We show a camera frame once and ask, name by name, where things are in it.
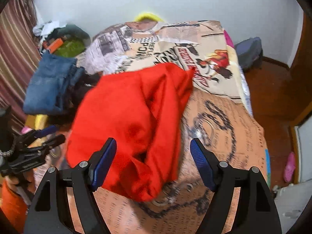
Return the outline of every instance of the bed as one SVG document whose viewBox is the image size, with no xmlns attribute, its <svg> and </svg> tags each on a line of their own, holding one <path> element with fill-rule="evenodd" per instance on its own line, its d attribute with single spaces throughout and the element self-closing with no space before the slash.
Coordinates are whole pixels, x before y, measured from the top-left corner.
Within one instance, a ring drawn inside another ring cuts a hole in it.
<svg viewBox="0 0 312 234">
<path fill-rule="evenodd" d="M 77 65 L 89 73 L 123 73 L 163 62 L 184 70 L 196 67 L 193 93 L 181 120 L 178 180 L 165 184 L 161 194 L 149 202 L 134 202 L 99 188 L 96 202 L 112 233 L 196 232 L 213 193 L 203 185 L 191 157 L 189 145 L 194 137 L 219 160 L 235 168 L 257 166 L 268 178 L 263 129 L 252 117 L 248 86 L 225 34 L 221 24 L 212 20 L 130 22 L 100 32 L 79 55 Z M 51 165 L 66 168 L 65 154 L 66 145 L 52 151 L 46 165 L 35 170 L 37 184 Z M 232 227 L 238 196 L 236 188 L 223 232 Z M 75 229 L 83 233 L 70 188 L 68 198 Z"/>
</svg>

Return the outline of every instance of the silver bolt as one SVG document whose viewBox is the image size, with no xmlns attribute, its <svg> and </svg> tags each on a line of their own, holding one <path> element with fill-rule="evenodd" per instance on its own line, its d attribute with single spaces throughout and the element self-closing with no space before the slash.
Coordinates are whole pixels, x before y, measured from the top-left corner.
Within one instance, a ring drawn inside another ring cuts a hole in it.
<svg viewBox="0 0 312 234">
<path fill-rule="evenodd" d="M 55 171 L 55 167 L 54 166 L 51 166 L 49 169 L 48 169 L 48 173 L 52 173 Z"/>
<path fill-rule="evenodd" d="M 82 168 L 86 167 L 87 165 L 88 165 L 87 161 L 82 161 L 82 162 L 79 163 L 79 166 L 82 167 Z"/>
<path fill-rule="evenodd" d="M 254 173 L 258 173 L 259 172 L 259 168 L 254 166 L 254 167 L 252 167 L 252 171 Z"/>
<path fill-rule="evenodd" d="M 223 168 L 225 168 L 225 167 L 228 166 L 227 162 L 225 162 L 225 161 L 221 161 L 221 162 L 219 163 L 219 165 L 220 165 L 221 167 L 223 167 Z"/>
</svg>

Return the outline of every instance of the curtain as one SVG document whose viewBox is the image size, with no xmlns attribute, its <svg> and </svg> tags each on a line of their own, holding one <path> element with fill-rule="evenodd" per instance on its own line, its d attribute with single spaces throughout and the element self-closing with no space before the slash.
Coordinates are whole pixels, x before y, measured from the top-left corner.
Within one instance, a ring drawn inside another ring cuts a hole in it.
<svg viewBox="0 0 312 234">
<path fill-rule="evenodd" d="M 32 28 L 33 0 L 9 0 L 0 14 L 0 107 L 12 106 L 12 127 L 20 131 L 26 120 L 25 91 L 40 60 Z"/>
</svg>

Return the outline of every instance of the cartoon character print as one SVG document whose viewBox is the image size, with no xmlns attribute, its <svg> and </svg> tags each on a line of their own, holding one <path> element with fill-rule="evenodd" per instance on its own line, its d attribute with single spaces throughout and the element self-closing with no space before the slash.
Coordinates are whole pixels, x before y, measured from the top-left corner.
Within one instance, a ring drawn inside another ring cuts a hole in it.
<svg viewBox="0 0 312 234">
<path fill-rule="evenodd" d="M 207 59 L 196 59 L 196 63 L 205 70 L 205 74 L 210 73 L 210 69 L 214 71 L 212 75 L 207 77 L 208 80 L 214 80 L 219 83 L 219 79 L 214 77 L 216 74 L 220 74 L 225 79 L 230 79 L 233 76 L 233 73 L 227 69 L 229 59 L 226 50 L 216 49 Z"/>
</svg>

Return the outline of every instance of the orange blanket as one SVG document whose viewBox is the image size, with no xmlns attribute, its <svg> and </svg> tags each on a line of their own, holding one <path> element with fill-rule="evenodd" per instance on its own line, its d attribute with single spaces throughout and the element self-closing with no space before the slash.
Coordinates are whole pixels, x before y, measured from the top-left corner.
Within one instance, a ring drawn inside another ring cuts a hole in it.
<svg viewBox="0 0 312 234">
<path fill-rule="evenodd" d="M 194 70 L 164 63 L 103 76 L 81 103 L 68 140 L 71 167 L 100 150 L 108 137 L 117 154 L 103 187 L 135 201 L 150 201 L 177 179 L 180 120 Z"/>
</svg>

